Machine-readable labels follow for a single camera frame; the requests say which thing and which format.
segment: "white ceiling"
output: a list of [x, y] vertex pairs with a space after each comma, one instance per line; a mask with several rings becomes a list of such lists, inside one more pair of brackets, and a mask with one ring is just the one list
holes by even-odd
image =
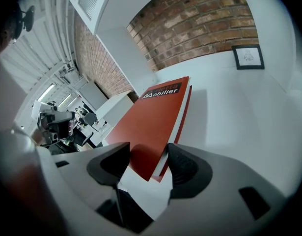
[[[65, 14], [65, 1], [63, 0], [61, 7], [63, 16]], [[56, 0], [51, 0], [51, 11], [54, 24], [57, 24], [58, 15], [55, 2]], [[65, 60], [62, 60], [57, 51], [55, 40], [51, 35], [50, 22], [46, 17], [45, 0], [19, 0], [19, 5], [22, 11], [27, 11], [31, 5], [35, 6], [33, 29], [30, 32], [26, 32], [25, 29], [22, 30], [21, 36], [15, 43], [12, 41], [9, 44], [0, 58], [16, 83], [27, 93], [15, 121], [19, 126], [25, 128], [25, 132], [30, 134], [36, 128], [36, 121], [30, 117], [32, 105], [51, 84], [54, 84], [55, 87], [43, 98], [42, 102], [47, 103], [54, 100], [58, 106], [69, 94], [73, 95], [70, 97], [73, 100], [77, 96], [76, 90], [82, 87], [86, 80], [79, 74], [74, 76], [76, 79], [71, 81], [71, 84], [60, 78], [60, 73], [65, 68], [67, 70], [67, 66], [64, 67], [64, 61], [68, 63], [69, 58], [65, 55]], [[63, 30], [66, 43], [68, 42], [67, 36], [69, 36], [70, 49], [74, 59], [73, 19], [74, 9], [69, 6], [68, 34], [65, 32], [65, 27]], [[62, 42], [58, 41], [58, 43], [62, 53], [64, 53]], [[70, 70], [74, 73], [77, 71], [74, 67], [69, 67]]]

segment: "black slot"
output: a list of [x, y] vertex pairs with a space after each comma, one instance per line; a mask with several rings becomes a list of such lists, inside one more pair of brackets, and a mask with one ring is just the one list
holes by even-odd
[[60, 162], [56, 162], [56, 166], [57, 168], [60, 168], [62, 166], [68, 165], [69, 163], [67, 161], [60, 161]]
[[239, 193], [255, 220], [262, 217], [270, 210], [270, 206], [253, 187], [242, 188], [239, 190]]

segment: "fluorescent light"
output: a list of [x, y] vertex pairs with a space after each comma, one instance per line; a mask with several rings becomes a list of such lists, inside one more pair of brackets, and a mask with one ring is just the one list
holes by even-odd
[[52, 90], [53, 87], [54, 87], [54, 84], [51, 84], [51, 85], [49, 86], [49, 88], [47, 88], [47, 90], [42, 94], [42, 96], [38, 98], [37, 101], [41, 101], [41, 100], [45, 97], [45, 95], [46, 95], [50, 90]]
[[70, 102], [70, 104], [68, 105], [67, 108], [69, 108], [69, 106], [70, 106], [76, 99], [77, 99], [77, 97], [76, 97], [73, 101]]
[[70, 97], [71, 95], [68, 95], [60, 104], [59, 104], [59, 108], [60, 108], [60, 106]]

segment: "book cover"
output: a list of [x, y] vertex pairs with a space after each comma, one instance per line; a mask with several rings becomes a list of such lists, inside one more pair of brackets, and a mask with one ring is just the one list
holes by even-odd
[[106, 137], [108, 144], [130, 142], [130, 167], [146, 181], [168, 143], [188, 82], [183, 77], [148, 88]]

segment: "framed drawing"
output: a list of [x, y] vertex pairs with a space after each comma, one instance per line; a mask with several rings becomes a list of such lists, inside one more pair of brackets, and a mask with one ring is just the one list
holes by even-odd
[[264, 62], [259, 45], [232, 46], [237, 70], [264, 69]]

